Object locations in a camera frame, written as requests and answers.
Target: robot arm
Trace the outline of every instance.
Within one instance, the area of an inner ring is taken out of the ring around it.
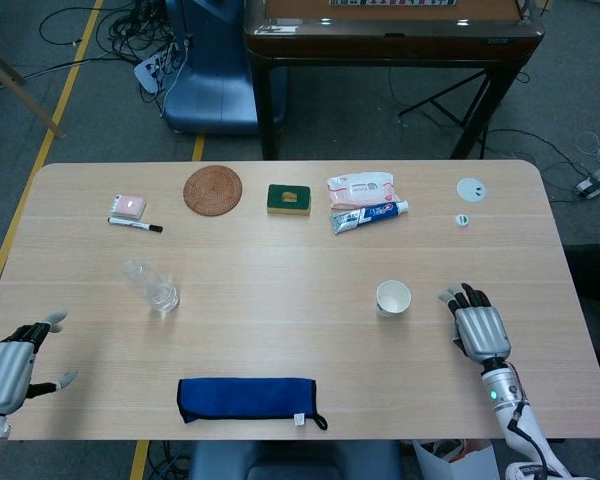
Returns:
[[[40,345],[49,332],[62,330],[60,322],[66,316],[66,311],[52,313],[34,325],[19,327],[0,342],[0,445],[4,445],[11,430],[7,415],[20,409],[25,399],[62,390],[76,377],[76,372],[68,372],[56,382],[30,384]]]
[[[498,310],[487,296],[462,284],[440,295],[454,316],[454,338],[463,353],[484,367],[482,382],[509,448],[527,456],[530,463],[507,468],[507,480],[575,478],[549,446],[526,397],[515,367],[506,360],[511,344]],[[588,477],[580,480],[593,480]]]

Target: round rattan coaster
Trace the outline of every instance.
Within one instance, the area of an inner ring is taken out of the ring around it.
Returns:
[[[235,207],[242,196],[240,177],[227,167],[210,165],[191,175],[184,185],[184,203],[196,213],[215,217]]]

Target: plastic water bottle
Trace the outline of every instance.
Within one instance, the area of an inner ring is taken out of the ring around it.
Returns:
[[[175,285],[151,270],[146,263],[127,260],[124,262],[124,273],[133,290],[156,310],[169,312],[178,305],[180,297]]]

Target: chair leg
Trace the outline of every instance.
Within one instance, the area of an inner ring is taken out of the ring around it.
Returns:
[[[25,79],[18,73],[18,71],[4,61],[2,57],[0,57],[0,70],[4,71],[9,75],[18,85],[24,85]]]
[[[40,120],[53,132],[56,138],[63,138],[65,133],[62,129],[51,119],[49,115],[42,110],[38,104],[20,87],[11,76],[0,68],[0,82],[9,90],[11,90],[22,102],[29,107],[29,109],[35,113]]]

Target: blue towel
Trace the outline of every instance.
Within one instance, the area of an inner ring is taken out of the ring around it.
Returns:
[[[316,382],[308,378],[183,378],[177,400],[184,423],[199,418],[293,418],[303,413],[321,430],[328,427],[316,408]]]

